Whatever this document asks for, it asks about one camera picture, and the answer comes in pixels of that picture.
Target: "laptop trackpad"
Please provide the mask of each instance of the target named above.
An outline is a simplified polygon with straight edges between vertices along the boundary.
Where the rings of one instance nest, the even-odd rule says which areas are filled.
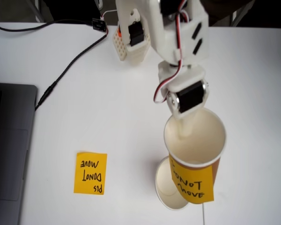
[[[27,130],[0,129],[0,199],[17,201],[26,156]]]

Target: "brown paper cup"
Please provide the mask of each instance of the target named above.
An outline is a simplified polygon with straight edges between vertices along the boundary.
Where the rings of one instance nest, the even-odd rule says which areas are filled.
[[[213,185],[226,143],[225,127],[215,113],[202,108],[189,129],[191,135],[179,136],[174,117],[165,125],[164,141],[170,154],[172,179],[187,201],[213,201]]]

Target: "black cable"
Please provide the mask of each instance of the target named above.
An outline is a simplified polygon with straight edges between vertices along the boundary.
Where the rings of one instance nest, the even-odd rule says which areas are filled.
[[[49,95],[51,94],[51,92],[53,91],[53,89],[55,88],[55,86],[57,85],[57,83],[61,80],[61,78],[65,75],[65,73],[69,70],[69,68],[77,61],[77,59],[79,59],[84,53],[86,53],[88,50],[90,50],[92,47],[94,47],[95,45],[97,45],[98,43],[100,43],[101,41],[103,41],[103,39],[105,39],[107,37],[107,34],[105,34],[102,38],[100,38],[99,40],[97,40],[95,43],[93,43],[90,47],[86,48],[85,50],[83,50],[79,55],[77,55],[71,62],[70,64],[66,67],[66,69],[62,72],[62,74],[56,79],[56,81],[53,82],[53,84],[51,84],[49,86],[49,88],[47,88],[47,90],[44,92],[44,94],[42,95],[41,99],[39,100],[37,106],[36,106],[36,110],[42,105],[42,103],[49,97]]]
[[[92,26],[92,22],[87,22],[87,21],[82,21],[82,20],[74,20],[74,19],[63,19],[63,20],[54,20],[51,22],[47,22],[43,25],[37,26],[37,27],[31,27],[31,28],[25,28],[25,29],[18,29],[18,30],[12,30],[12,29],[6,29],[3,27],[0,27],[0,30],[2,31],[7,31],[7,32],[25,32],[25,31],[32,31],[32,30],[39,30],[44,27],[50,26],[54,23],[61,23],[61,22],[77,22],[77,23],[82,23],[88,26]]]
[[[48,23],[45,23],[41,26],[38,26],[38,27],[32,27],[32,28],[26,28],[26,29],[19,29],[19,30],[11,30],[11,29],[6,29],[6,28],[3,28],[3,27],[0,27],[0,30],[3,30],[3,31],[7,31],[7,32],[24,32],[24,31],[31,31],[31,30],[39,30],[39,29],[42,29],[44,27],[47,27],[51,24],[54,24],[54,23],[60,23],[60,22],[65,22],[65,21],[72,21],[72,22],[80,22],[80,23],[83,23],[83,24],[86,24],[86,25],[92,25],[92,23],[90,22],[86,22],[86,21],[81,21],[81,20],[67,20],[67,19],[64,19],[64,20],[56,20],[56,21],[52,21],[52,22],[48,22]],[[103,41],[108,35],[108,30],[107,30],[107,33],[101,37],[99,40],[97,40],[95,43],[93,43],[91,46],[89,46],[88,48],[84,49],[79,55],[77,55],[71,62],[70,64],[66,67],[66,69],[62,72],[62,74],[56,79],[56,81],[53,82],[53,84],[51,84],[47,90],[44,92],[44,94],[42,95],[42,97],[40,98],[35,110],[37,110],[41,105],[42,103],[44,103],[44,101],[49,97],[49,95],[52,93],[53,89],[55,88],[55,86],[57,85],[57,83],[62,79],[62,77],[66,74],[66,72],[69,70],[69,68],[77,61],[77,59],[79,59],[84,53],[86,53],[88,50],[90,50],[92,47],[94,47],[95,45],[97,45],[98,43],[100,43],[101,41]]]

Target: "cup rim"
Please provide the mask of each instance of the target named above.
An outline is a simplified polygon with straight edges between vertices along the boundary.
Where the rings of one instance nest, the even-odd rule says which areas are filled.
[[[165,124],[165,126],[164,126],[164,130],[163,130],[163,140],[164,140],[165,146],[166,146],[168,152],[170,153],[170,155],[171,155],[177,162],[179,162],[180,164],[182,164],[182,165],[184,165],[184,166],[187,166],[187,167],[193,167],[193,168],[207,167],[207,166],[212,165],[213,163],[215,163],[219,158],[221,158],[223,152],[225,151],[225,146],[226,146],[226,142],[227,142],[227,132],[226,132],[226,128],[225,128],[225,126],[224,126],[223,121],[220,119],[220,117],[218,117],[218,115],[216,115],[213,111],[211,111],[211,110],[209,110],[209,109],[207,109],[207,108],[201,108],[201,109],[199,109],[199,110],[204,110],[204,111],[207,111],[207,112],[213,114],[213,115],[220,121],[221,125],[222,125],[223,128],[224,128],[225,142],[224,142],[223,148],[222,148],[221,152],[220,152],[214,159],[210,160],[209,162],[202,163],[202,164],[191,164],[191,163],[187,163],[187,162],[185,162],[185,161],[179,159],[178,157],[176,157],[176,156],[171,152],[171,150],[169,149],[169,147],[167,146],[167,143],[166,143],[166,141],[165,141],[165,128],[166,128],[168,122],[170,121],[170,119],[173,117],[173,115],[170,116],[170,118],[167,120],[167,122],[166,122],[166,124]]]
[[[160,166],[161,166],[161,165],[164,163],[164,161],[167,160],[168,158],[169,158],[169,156],[166,156],[165,158],[163,158],[163,159],[161,160],[160,164],[159,164],[158,167],[157,167],[156,175],[155,175],[155,191],[156,191],[156,194],[157,194],[157,196],[158,196],[160,202],[161,202],[166,208],[168,208],[168,209],[170,209],[170,210],[173,210],[173,211],[179,211],[179,210],[182,210],[182,209],[186,208],[186,207],[189,205],[189,202],[187,202],[187,204],[186,204],[185,206],[183,206],[182,208],[180,208],[180,209],[173,209],[173,208],[169,207],[168,205],[166,205],[166,204],[163,202],[163,200],[161,199],[161,197],[160,197],[160,195],[159,195],[159,192],[158,192],[158,187],[157,187],[157,175],[158,175]]]

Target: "paper cup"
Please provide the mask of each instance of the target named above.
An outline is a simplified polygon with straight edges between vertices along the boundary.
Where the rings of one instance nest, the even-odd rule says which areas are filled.
[[[168,156],[161,161],[157,168],[155,189],[159,200],[170,210],[181,210],[188,204],[172,180]]]
[[[191,135],[179,136],[174,117],[165,125],[164,141],[170,154],[171,177],[187,201],[213,201],[213,185],[226,142],[225,127],[216,114],[202,108],[189,129]]]

